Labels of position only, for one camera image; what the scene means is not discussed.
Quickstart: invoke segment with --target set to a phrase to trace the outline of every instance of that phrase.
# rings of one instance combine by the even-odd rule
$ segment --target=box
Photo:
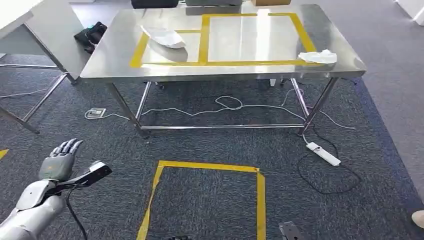
[[[255,6],[289,5],[292,0],[251,0]]]

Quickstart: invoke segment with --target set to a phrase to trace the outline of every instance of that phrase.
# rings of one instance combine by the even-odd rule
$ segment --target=white paper
[[[301,52],[299,53],[299,58],[307,63],[333,64],[337,62],[337,54],[331,52],[328,49],[325,49],[322,52]]]
[[[141,26],[147,36],[160,45],[172,49],[180,49],[186,46],[183,38],[174,30],[161,28]]]

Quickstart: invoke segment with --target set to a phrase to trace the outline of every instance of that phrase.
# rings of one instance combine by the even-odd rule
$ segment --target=dark gray carpet
[[[3,61],[22,63],[22,56]],[[37,57],[33,64],[44,63]],[[57,71],[1,69],[0,95],[42,89]],[[339,149],[340,159],[362,178],[349,193],[322,195],[311,189],[298,172],[298,161],[308,152],[293,130],[181,130],[152,131],[140,137],[124,119],[110,117],[86,120],[92,107],[120,113],[105,87],[65,82],[33,117],[35,135],[0,117],[0,149],[10,149],[0,160],[0,218],[13,208],[20,193],[36,180],[38,168],[48,153],[70,138],[84,139],[75,170],[94,160],[108,163],[113,173],[90,189],[75,191],[72,204],[90,239],[134,240],[145,213],[158,160],[225,163],[260,168],[266,180],[267,239],[281,239],[278,223],[294,221],[310,240],[422,239],[424,230],[411,221],[423,209],[405,167],[377,110],[360,79],[340,80],[324,111],[336,121],[357,127],[336,127],[324,116],[316,129]],[[313,103],[325,81],[305,80],[306,102]],[[164,90],[152,87],[145,109],[176,107],[188,112],[217,110],[221,95],[239,98],[244,104],[278,105],[289,85],[268,87],[266,81],[169,83]],[[118,84],[133,110],[143,92],[142,83]],[[31,108],[40,94],[0,100],[0,105],[21,113]],[[301,113],[294,95],[287,107]],[[267,108],[223,111],[195,118],[176,112],[152,113],[143,124],[261,124],[295,121],[282,110]],[[313,131],[307,138],[334,153]],[[339,191],[356,179],[340,167],[331,167],[308,154],[301,173],[322,191]],[[204,239],[256,238],[256,176],[253,173],[207,169],[166,168],[151,207],[148,239],[172,235]],[[42,235],[42,239],[82,239],[65,211]]]

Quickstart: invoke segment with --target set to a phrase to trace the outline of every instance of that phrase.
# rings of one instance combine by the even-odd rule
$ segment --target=white cord
[[[281,104],[281,107],[282,106],[284,106],[284,104],[286,103],[286,100],[287,100],[287,96],[288,96],[288,94],[291,92],[291,91],[294,91],[295,89],[294,88],[292,88],[292,89],[290,89],[290,90],[288,90],[287,91],[287,93],[285,94],[285,98],[284,98],[284,101],[282,102],[282,104]],[[303,91],[303,89],[300,89],[299,88],[299,90],[300,90],[300,93],[302,94],[302,97],[303,97],[303,95],[304,95],[304,91]],[[355,127],[350,127],[350,126],[343,126],[343,125],[341,125],[341,124],[338,124],[336,121],[334,121],[327,113],[325,113],[325,112],[323,112],[323,111],[319,111],[320,113],[322,113],[322,114],[324,114],[328,119],[330,119],[330,121],[332,121],[335,125],[337,125],[338,127],[340,127],[340,128],[344,128],[344,129],[356,129]]]
[[[126,120],[130,120],[128,117],[124,117],[124,116],[121,116],[121,115],[118,115],[118,114],[115,114],[115,113],[111,113],[111,114],[109,114],[109,115],[106,115],[106,116],[99,116],[99,117],[88,117],[87,116],[87,114],[89,114],[89,113],[91,113],[92,112],[92,110],[90,109],[90,110],[88,110],[88,111],[86,111],[85,113],[84,113],[84,117],[86,118],[86,119],[88,119],[88,120],[91,120],[91,119],[105,119],[105,118],[107,118],[107,117],[110,117],[110,116],[117,116],[117,117],[119,117],[119,118],[123,118],[123,119],[126,119]]]
[[[323,112],[323,111],[319,111],[320,113],[324,114],[328,119],[330,119],[330,121],[332,121],[335,125],[339,126],[340,128],[344,128],[344,129],[356,129],[356,127],[351,127],[351,126],[343,126],[338,124],[336,121],[334,121],[327,113]]]
[[[48,85],[50,86],[54,81],[56,81],[58,78],[60,78],[61,76],[68,74],[69,72],[62,72],[60,75],[56,76],[53,81],[51,81]],[[48,88],[44,88],[41,90],[37,90],[37,91],[33,91],[33,92],[29,92],[29,93],[16,93],[16,94],[11,94],[11,95],[6,95],[6,96],[0,96],[0,99],[5,99],[5,98],[10,98],[10,97],[15,97],[15,96],[24,96],[24,95],[31,95],[31,94],[35,94],[38,92],[42,92],[42,91],[46,91]]]
[[[180,109],[175,108],[175,107],[170,107],[170,108],[165,108],[165,109],[149,109],[149,110],[143,112],[141,115],[146,115],[146,114],[148,114],[150,112],[165,112],[165,111],[169,111],[169,110],[174,110],[174,111],[180,112],[182,114],[185,114],[185,115],[189,115],[191,117],[194,117],[194,116],[197,116],[197,115],[200,115],[200,114],[215,114],[215,113],[219,113],[219,112],[224,111],[224,110],[236,111],[236,110],[240,110],[242,108],[264,107],[264,108],[282,109],[282,110],[288,112],[289,114],[291,114],[291,115],[293,115],[293,116],[295,116],[295,117],[297,117],[297,118],[302,119],[303,121],[305,121],[305,118],[304,117],[302,117],[302,116],[300,116],[300,115],[298,115],[298,114],[296,114],[296,113],[294,113],[294,112],[292,112],[292,111],[290,111],[290,110],[288,110],[287,108],[284,107],[284,104],[286,104],[286,101],[287,101],[287,98],[289,96],[289,93],[291,91],[294,91],[294,90],[295,89],[292,88],[292,89],[290,89],[290,90],[287,91],[287,93],[285,94],[285,97],[284,97],[284,101],[282,102],[281,106],[261,105],[261,104],[259,104],[259,105],[244,105],[243,102],[240,101],[238,98],[235,98],[235,97],[232,97],[232,96],[226,96],[225,95],[225,96],[220,96],[220,97],[218,97],[218,98],[215,99],[215,103],[217,103],[217,104],[219,104],[219,105],[221,105],[221,106],[224,107],[224,108],[221,108],[221,109],[218,109],[218,110],[215,110],[215,111],[200,111],[200,112],[196,112],[196,113],[189,113],[189,112],[180,110]],[[303,89],[300,89],[299,88],[299,90],[300,90],[301,94],[303,95],[304,94]],[[240,104],[240,106],[238,106],[238,107],[229,107],[229,106],[225,105],[224,103],[220,102],[220,99],[223,99],[223,98],[229,98],[229,99],[236,100]],[[85,114],[84,114],[84,117],[86,119],[88,119],[88,120],[91,120],[91,119],[105,119],[105,118],[108,118],[110,116],[117,116],[119,118],[123,118],[123,119],[129,120],[127,117],[124,117],[124,116],[121,116],[121,115],[118,115],[118,114],[115,114],[115,113],[112,113],[112,114],[109,114],[109,115],[106,115],[106,116],[102,116],[102,117],[87,117],[87,114],[90,113],[91,111],[92,110],[90,109],[90,110],[86,111]],[[344,128],[344,129],[356,129],[355,127],[343,126],[343,125],[337,123],[336,121],[334,121],[327,113],[325,113],[323,111],[319,111],[319,112],[322,113],[322,114],[324,114],[328,119],[330,119],[330,121],[332,121],[335,125],[337,125],[340,128]],[[305,143],[308,144],[308,141],[306,140],[305,135],[302,135],[302,137],[303,137],[303,140],[305,141]]]
[[[223,98],[234,99],[238,103],[240,103],[240,106],[238,106],[238,107],[229,107],[229,106],[227,106],[224,103],[222,103],[222,102],[219,101],[220,99],[223,99]],[[216,111],[200,111],[200,112],[197,112],[197,113],[189,113],[189,112],[180,110],[178,108],[171,107],[171,108],[166,108],[166,109],[149,109],[148,111],[143,112],[141,115],[146,115],[146,114],[148,114],[150,112],[163,112],[163,111],[168,111],[168,110],[175,110],[177,112],[180,112],[180,113],[189,115],[191,117],[194,117],[194,116],[197,116],[199,114],[214,114],[214,113],[219,113],[219,112],[221,112],[223,110],[232,110],[232,111],[235,111],[235,110],[240,110],[242,108],[266,107],[266,108],[282,109],[282,110],[284,110],[284,111],[286,111],[286,112],[288,112],[288,113],[290,113],[290,114],[292,114],[292,115],[294,115],[294,116],[302,119],[303,121],[305,121],[305,118],[303,118],[302,116],[299,116],[298,114],[296,114],[296,113],[294,113],[294,112],[292,112],[292,111],[290,111],[287,108],[282,107],[282,106],[272,106],[272,105],[244,105],[242,101],[240,101],[238,98],[235,98],[235,97],[232,97],[232,96],[220,96],[217,99],[215,99],[215,103],[223,106],[224,108],[221,108],[221,109],[216,110]]]
[[[309,142],[308,142],[308,141],[306,141],[305,134],[303,134],[303,135],[302,135],[302,137],[303,137],[303,140],[305,141],[306,145],[308,145],[308,144],[309,144]]]

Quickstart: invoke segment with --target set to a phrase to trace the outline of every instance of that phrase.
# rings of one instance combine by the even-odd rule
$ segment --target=yellow tape square
[[[259,172],[259,168],[253,166],[228,165],[217,163],[201,163],[201,162],[186,162],[186,161],[166,161],[160,160],[156,172],[153,177],[150,199],[147,205],[147,210],[138,230],[136,240],[145,240],[149,230],[150,208],[155,195],[156,187],[165,167],[171,168],[194,168],[194,169],[212,169],[224,171],[238,171],[247,173],[256,173],[256,239],[265,240],[267,235],[266,223],[266,205],[265,205],[265,177]]]
[[[160,66],[281,66],[281,65],[312,65],[317,66],[317,63],[308,63],[301,59],[295,60],[264,60],[264,61],[209,61],[209,40],[210,40],[210,28],[211,18],[225,18],[225,17],[256,17],[256,13],[240,13],[240,14],[204,14],[202,15],[201,29],[188,29],[188,30],[177,30],[177,33],[199,33],[200,43],[198,47],[198,60],[197,61],[174,61],[174,62],[142,62],[144,52],[146,50],[149,37],[143,33],[140,41],[138,42],[134,54],[129,62],[129,66],[132,68],[140,68],[143,64],[160,65]],[[311,38],[308,36],[305,28],[302,25],[298,15],[296,13],[268,13],[269,17],[274,16],[288,16],[290,17],[297,34],[299,35],[300,41],[307,52],[316,52],[317,49],[314,46]]]

